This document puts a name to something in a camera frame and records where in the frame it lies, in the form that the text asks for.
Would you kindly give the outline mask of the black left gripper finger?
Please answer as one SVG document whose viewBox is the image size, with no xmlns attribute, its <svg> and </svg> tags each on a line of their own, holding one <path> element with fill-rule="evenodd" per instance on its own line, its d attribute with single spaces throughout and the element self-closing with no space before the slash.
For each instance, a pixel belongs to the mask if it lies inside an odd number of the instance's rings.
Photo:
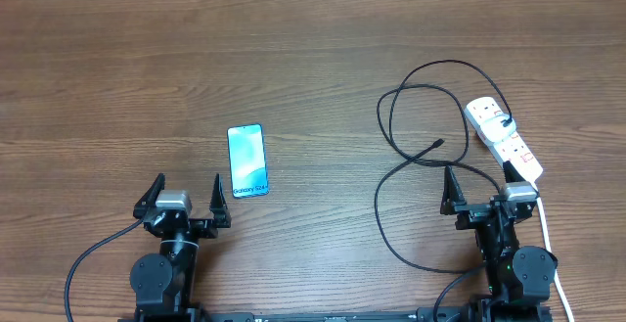
<svg viewBox="0 0 626 322">
<path fill-rule="evenodd" d="M 217 173 L 214 178 L 209 210 L 213 214 L 213 226 L 215 228 L 231 227 L 232 218 L 226 204 L 222 177 L 219 173 Z"/>
<path fill-rule="evenodd" d="M 160 173 L 148 191 L 140 198 L 133 208 L 134 218 L 143 218 L 150 208 L 156 206 L 159 193 L 165 187 L 165 174 Z"/>
</svg>

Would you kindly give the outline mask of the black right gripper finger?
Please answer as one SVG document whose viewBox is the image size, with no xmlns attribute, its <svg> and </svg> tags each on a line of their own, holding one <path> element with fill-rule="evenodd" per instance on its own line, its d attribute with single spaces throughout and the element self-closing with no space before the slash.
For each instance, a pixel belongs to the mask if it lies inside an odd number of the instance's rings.
<svg viewBox="0 0 626 322">
<path fill-rule="evenodd" d="M 461 186 L 451 165 L 444 168 L 443 194 L 440 205 L 440 213 L 443 215 L 453 215 L 457 213 L 459 207 L 466 204 Z"/>
<path fill-rule="evenodd" d="M 505 174 L 506 183 L 526 181 L 519 172 L 515 169 L 511 161 L 505 161 L 503 163 L 503 171 Z"/>
</svg>

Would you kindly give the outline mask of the blue Galaxy smartphone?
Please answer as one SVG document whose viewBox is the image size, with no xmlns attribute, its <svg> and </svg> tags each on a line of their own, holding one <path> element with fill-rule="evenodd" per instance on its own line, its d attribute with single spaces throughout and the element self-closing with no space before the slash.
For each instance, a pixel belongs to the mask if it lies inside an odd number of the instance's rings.
<svg viewBox="0 0 626 322">
<path fill-rule="evenodd" d="M 227 130 L 231 184 L 237 199 L 269 193 L 269 177 L 260 124 L 230 127 Z"/>
</svg>

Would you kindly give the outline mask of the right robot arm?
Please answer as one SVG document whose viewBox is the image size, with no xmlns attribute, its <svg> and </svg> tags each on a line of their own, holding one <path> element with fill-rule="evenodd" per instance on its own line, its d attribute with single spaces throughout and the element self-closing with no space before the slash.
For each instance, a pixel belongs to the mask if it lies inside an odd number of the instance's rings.
<svg viewBox="0 0 626 322">
<path fill-rule="evenodd" d="M 504 163 L 506 184 L 488 203 L 470 205 L 448 166 L 444 171 L 444 194 L 440 212 L 456 217 L 458 230 L 472 230 L 481 252 L 481 266 L 450 283 L 437 298 L 434 321 L 550 321 L 552 315 L 542 302 L 548 300 L 555 281 L 558 259 L 548 250 L 522 246 L 514 226 L 532 216 L 539 204 L 539 192 Z M 484 271 L 490 293 L 475 296 L 463 306 L 440 304 L 447 293 L 469 276 Z"/>
</svg>

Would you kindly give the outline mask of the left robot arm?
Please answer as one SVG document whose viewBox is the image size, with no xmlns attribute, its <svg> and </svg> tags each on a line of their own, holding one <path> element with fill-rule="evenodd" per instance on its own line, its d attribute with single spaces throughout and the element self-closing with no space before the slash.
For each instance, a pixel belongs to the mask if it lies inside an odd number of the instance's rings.
<svg viewBox="0 0 626 322">
<path fill-rule="evenodd" d="M 222 177 L 214 178 L 209 210 L 211 218 L 192 218 L 192 202 L 185 190 L 167 190 L 165 175 L 156 180 L 136 203 L 133 216 L 160 239 L 158 253 L 140 257 L 129 282 L 136 296 L 135 321 L 208 321 L 209 313 L 192 302 L 199 241 L 215 239 L 218 230 L 231 226 Z"/>
</svg>

